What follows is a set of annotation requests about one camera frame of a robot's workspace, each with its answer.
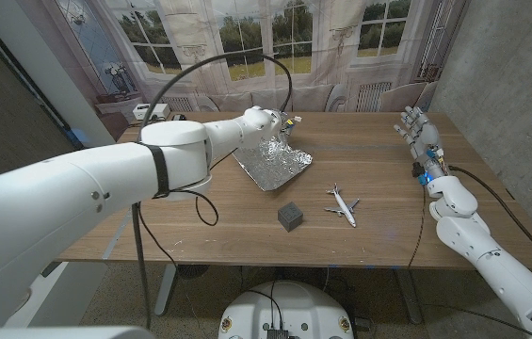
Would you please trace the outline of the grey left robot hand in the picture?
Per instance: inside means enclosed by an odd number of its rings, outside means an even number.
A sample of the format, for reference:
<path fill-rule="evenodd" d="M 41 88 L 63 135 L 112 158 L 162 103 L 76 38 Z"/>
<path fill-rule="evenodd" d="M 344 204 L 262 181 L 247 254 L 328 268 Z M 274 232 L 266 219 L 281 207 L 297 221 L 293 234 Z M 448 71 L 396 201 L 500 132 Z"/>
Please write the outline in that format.
<path fill-rule="evenodd" d="M 302 121 L 301 116 L 290 116 L 286 112 L 281 113 L 281 129 L 278 133 L 278 140 L 287 143 L 294 127 Z"/>

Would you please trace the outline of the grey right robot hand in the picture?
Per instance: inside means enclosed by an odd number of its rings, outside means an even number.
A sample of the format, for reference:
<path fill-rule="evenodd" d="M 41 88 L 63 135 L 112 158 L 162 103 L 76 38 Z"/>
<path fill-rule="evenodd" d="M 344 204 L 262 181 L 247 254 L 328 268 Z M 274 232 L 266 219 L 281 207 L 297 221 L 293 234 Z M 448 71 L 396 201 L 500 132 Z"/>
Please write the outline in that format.
<path fill-rule="evenodd" d="M 394 129 L 409 145 L 414 160 L 427 169 L 432 161 L 439 162 L 443 156 L 443 144 L 437 127 L 417 106 L 406 106 L 400 114 L 405 128 L 395 125 Z"/>

